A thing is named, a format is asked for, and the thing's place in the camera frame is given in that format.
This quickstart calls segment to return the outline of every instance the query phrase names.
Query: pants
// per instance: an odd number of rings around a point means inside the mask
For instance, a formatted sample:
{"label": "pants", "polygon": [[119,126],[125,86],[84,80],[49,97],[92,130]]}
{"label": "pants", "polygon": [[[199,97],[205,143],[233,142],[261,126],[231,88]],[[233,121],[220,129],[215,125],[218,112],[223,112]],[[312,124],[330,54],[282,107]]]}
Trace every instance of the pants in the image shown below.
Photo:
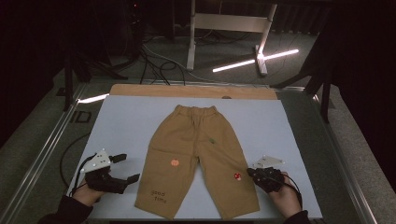
{"label": "pants", "polygon": [[178,105],[161,123],[148,146],[135,206],[173,219],[198,162],[223,219],[260,210],[242,148],[232,126],[214,106]]}

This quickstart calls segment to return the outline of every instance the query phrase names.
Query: metal stand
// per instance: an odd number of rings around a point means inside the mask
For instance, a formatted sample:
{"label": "metal stand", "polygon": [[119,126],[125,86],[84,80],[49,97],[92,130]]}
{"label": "metal stand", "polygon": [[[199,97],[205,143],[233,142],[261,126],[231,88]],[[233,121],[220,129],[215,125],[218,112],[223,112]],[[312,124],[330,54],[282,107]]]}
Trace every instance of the metal stand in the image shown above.
{"label": "metal stand", "polygon": [[266,76],[267,69],[265,66],[265,60],[263,59],[264,56],[262,54],[262,50],[264,49],[265,41],[270,32],[275,12],[276,4],[271,6],[270,13],[267,18],[195,13],[195,0],[191,0],[191,35],[187,69],[189,71],[194,69],[195,29],[253,32],[262,33],[262,41],[260,45],[256,46],[256,56],[260,74],[262,76]]}

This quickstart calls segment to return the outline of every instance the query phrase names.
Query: fluorescent light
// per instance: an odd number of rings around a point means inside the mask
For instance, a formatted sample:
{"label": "fluorescent light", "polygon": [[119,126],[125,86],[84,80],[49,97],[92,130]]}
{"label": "fluorescent light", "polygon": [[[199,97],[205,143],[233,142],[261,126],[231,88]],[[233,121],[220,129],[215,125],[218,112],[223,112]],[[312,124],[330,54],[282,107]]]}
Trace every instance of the fluorescent light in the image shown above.
{"label": "fluorescent light", "polygon": [[240,66],[247,65],[247,64],[250,64],[250,63],[254,63],[254,62],[256,62],[256,61],[254,59],[252,59],[252,60],[249,60],[249,61],[246,61],[246,62],[242,62],[242,63],[234,63],[234,64],[230,64],[230,65],[223,66],[223,67],[220,67],[220,68],[215,68],[215,69],[213,69],[213,72],[215,73],[215,72],[227,70],[227,69],[230,69],[230,68],[240,67]]}
{"label": "fluorescent light", "polygon": [[[278,54],[273,54],[273,55],[266,56],[266,57],[264,57],[263,54],[258,54],[257,58],[259,60],[270,60],[270,59],[274,59],[274,58],[290,55],[290,54],[297,53],[297,52],[298,52],[297,49],[293,49],[293,50],[289,50],[289,51],[278,53]],[[251,63],[255,63],[255,62],[256,62],[255,60],[249,60],[249,61],[245,61],[245,62],[241,62],[241,63],[233,63],[233,64],[230,64],[230,65],[226,65],[226,66],[222,66],[222,67],[219,67],[219,68],[215,68],[215,69],[213,69],[213,72],[216,73],[216,72],[219,72],[219,71],[223,71],[223,70],[227,70],[227,69],[231,69],[231,68],[235,68],[235,67],[240,67],[240,66],[251,64]]]}
{"label": "fluorescent light", "polygon": [[92,102],[104,100],[107,96],[108,96],[108,94],[94,96],[94,97],[91,97],[91,98],[88,98],[88,99],[85,99],[85,100],[78,100],[78,103],[79,104],[90,104]]}

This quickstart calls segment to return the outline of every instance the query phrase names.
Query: sleeve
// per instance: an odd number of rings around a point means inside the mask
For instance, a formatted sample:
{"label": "sleeve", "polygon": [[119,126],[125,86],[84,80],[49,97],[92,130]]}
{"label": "sleeve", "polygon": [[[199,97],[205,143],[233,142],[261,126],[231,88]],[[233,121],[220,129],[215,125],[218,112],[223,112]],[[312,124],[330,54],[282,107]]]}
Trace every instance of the sleeve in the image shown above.
{"label": "sleeve", "polygon": [[294,216],[286,219],[286,221],[283,224],[310,224],[310,223],[311,222],[308,219],[308,212],[301,211],[295,214]]}
{"label": "sleeve", "polygon": [[63,196],[58,211],[42,217],[37,224],[80,224],[90,215],[93,207]]}

